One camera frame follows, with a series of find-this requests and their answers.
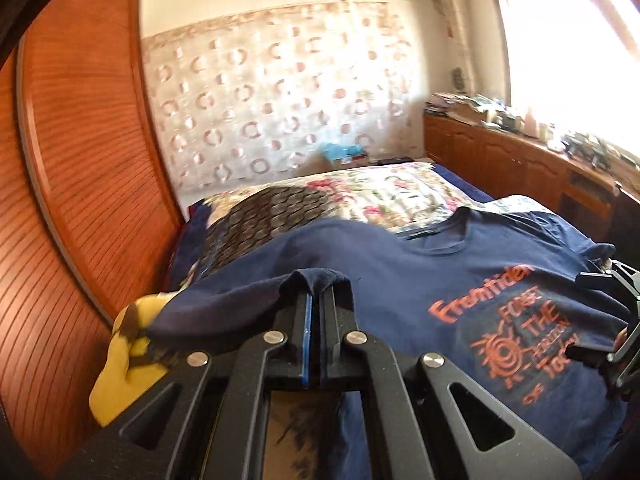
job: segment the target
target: yellow cloth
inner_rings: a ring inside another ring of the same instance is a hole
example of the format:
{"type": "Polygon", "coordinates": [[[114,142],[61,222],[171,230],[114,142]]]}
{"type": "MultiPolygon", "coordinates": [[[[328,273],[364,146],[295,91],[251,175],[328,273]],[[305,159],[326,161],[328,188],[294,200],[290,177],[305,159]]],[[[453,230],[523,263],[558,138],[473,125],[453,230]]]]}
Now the yellow cloth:
{"type": "MultiPolygon", "coordinates": [[[[149,326],[176,294],[153,294],[136,300],[138,327],[149,326]]],[[[129,369],[129,356],[144,355],[149,339],[141,337],[130,344],[126,337],[120,335],[120,324],[126,310],[124,308],[113,323],[107,362],[89,395],[89,408],[101,426],[109,424],[167,373],[167,368],[159,364],[129,369]]]]}

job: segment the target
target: wallpaper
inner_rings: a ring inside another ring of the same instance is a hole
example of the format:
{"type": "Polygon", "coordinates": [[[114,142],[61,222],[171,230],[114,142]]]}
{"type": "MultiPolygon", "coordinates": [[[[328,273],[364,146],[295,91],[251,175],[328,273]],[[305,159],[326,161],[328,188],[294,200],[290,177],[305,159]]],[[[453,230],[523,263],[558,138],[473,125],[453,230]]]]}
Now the wallpaper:
{"type": "Polygon", "coordinates": [[[325,171],[322,142],[360,144],[373,157],[420,156],[409,110],[421,75],[393,3],[258,10],[169,30],[142,46],[156,132],[178,190],[325,171]]]}

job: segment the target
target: floral bedsheet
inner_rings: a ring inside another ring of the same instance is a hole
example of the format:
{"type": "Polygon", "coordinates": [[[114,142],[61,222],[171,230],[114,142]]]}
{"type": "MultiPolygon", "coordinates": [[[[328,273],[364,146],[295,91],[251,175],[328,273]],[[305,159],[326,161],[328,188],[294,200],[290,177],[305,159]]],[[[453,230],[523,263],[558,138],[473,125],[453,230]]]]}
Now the floral bedsheet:
{"type": "Polygon", "coordinates": [[[241,200],[274,185],[324,190],[334,203],[338,218],[380,225],[392,232],[441,222],[460,206],[491,212],[547,210],[525,196],[510,196],[486,204],[476,202],[432,168],[427,162],[406,162],[332,171],[218,193],[206,200],[212,208],[209,225],[241,200]]]}

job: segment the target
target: neckline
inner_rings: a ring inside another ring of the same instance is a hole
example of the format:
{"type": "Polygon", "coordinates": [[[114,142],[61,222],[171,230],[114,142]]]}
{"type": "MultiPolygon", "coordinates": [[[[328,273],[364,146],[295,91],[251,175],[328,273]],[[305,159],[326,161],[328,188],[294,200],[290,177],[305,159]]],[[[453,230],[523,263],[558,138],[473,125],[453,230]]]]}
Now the neckline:
{"type": "Polygon", "coordinates": [[[407,240],[407,242],[410,243],[415,248],[415,251],[419,252],[420,254],[427,254],[429,256],[444,256],[448,254],[459,253],[469,245],[469,242],[471,241],[471,238],[473,236],[473,223],[471,220],[472,220],[471,209],[469,209],[466,206],[461,206],[457,208],[454,211],[453,215],[451,215],[446,220],[440,222],[439,224],[435,224],[433,226],[428,226],[425,229],[421,229],[421,230],[428,230],[430,232],[428,236],[434,237],[441,232],[447,231],[449,229],[453,229],[454,227],[458,227],[461,224],[464,224],[464,234],[463,234],[462,240],[454,243],[453,245],[450,245],[447,247],[420,248],[420,247],[415,247],[415,244],[412,244],[410,240],[407,240]]]}

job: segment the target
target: triangular cutout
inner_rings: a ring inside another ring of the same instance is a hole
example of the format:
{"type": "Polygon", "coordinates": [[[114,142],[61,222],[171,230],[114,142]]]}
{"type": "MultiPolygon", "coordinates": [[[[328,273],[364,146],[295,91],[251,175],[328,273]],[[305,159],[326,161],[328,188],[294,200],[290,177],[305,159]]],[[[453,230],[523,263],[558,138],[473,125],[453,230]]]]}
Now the triangular cutout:
{"type": "Polygon", "coordinates": [[[120,430],[120,436],[149,451],[158,447],[176,402],[182,391],[177,383],[169,384],[136,417],[120,430]]]}
{"type": "Polygon", "coordinates": [[[515,431],[474,394],[460,383],[452,383],[449,391],[455,400],[471,437],[480,451],[489,451],[511,440],[515,431]]]}

